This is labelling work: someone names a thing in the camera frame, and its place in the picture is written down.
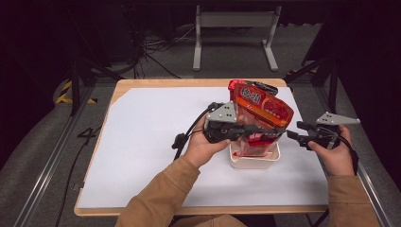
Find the white container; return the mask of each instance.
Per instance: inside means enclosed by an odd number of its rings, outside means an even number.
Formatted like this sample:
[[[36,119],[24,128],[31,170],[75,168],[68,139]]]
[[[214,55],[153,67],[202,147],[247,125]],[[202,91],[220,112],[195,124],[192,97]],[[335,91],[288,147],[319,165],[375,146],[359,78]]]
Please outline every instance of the white container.
[[[230,144],[230,163],[234,168],[269,168],[280,158],[280,149],[276,143],[265,157],[237,157],[233,153],[239,150],[237,143]]]

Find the white board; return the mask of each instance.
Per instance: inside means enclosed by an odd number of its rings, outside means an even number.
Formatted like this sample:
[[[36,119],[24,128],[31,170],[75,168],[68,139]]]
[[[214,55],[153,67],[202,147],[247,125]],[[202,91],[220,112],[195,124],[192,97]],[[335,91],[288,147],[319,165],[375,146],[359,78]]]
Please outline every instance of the white board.
[[[289,88],[277,97],[302,120]],[[228,102],[226,87],[133,88],[110,108],[77,208],[121,208],[174,159],[174,138],[212,102]],[[237,169],[229,150],[200,168],[184,207],[328,204],[327,180],[313,151],[284,134],[281,158],[269,169]]]

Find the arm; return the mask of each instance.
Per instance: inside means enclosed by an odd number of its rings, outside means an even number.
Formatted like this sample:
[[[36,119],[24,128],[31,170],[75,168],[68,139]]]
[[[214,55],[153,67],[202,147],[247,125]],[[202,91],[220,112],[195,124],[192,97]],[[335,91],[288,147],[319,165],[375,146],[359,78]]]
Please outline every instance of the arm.
[[[201,130],[203,124],[204,118],[193,131]],[[148,186],[131,199],[115,226],[168,226],[198,179],[199,167],[229,144],[229,140],[209,144],[203,133],[195,132],[189,140],[186,153],[156,175]]]
[[[351,133],[340,126],[341,136],[351,142]],[[342,142],[328,150],[309,142],[309,147],[322,157],[331,176],[328,178],[330,226],[379,226],[375,210],[355,176],[350,150]]]

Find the hand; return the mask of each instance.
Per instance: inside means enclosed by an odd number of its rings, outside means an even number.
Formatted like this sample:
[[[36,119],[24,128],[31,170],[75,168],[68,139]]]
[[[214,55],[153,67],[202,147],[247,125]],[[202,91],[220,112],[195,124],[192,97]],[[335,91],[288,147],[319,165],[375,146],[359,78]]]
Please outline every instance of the hand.
[[[339,128],[340,135],[351,143],[351,133],[349,130],[342,125],[339,125]],[[323,159],[323,162],[331,175],[355,175],[350,150],[344,143],[341,142],[339,146],[334,149],[323,148],[313,141],[309,141],[307,144]]]
[[[183,155],[197,168],[205,165],[215,153],[224,150],[231,143],[229,139],[215,144],[209,143],[202,133],[205,117],[206,115],[200,119],[192,130],[193,134],[189,139],[188,149]]]

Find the tan sleeve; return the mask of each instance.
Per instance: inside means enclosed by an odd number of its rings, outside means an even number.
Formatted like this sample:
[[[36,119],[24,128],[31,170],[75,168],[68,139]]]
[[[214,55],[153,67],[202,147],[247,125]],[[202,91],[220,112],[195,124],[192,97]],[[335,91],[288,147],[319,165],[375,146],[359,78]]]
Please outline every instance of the tan sleeve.
[[[247,227],[241,221],[230,215],[193,216],[182,218],[171,227]]]
[[[130,200],[115,226],[168,226],[199,175],[184,157],[177,159]]]
[[[328,179],[330,227],[379,226],[371,201],[356,176]]]

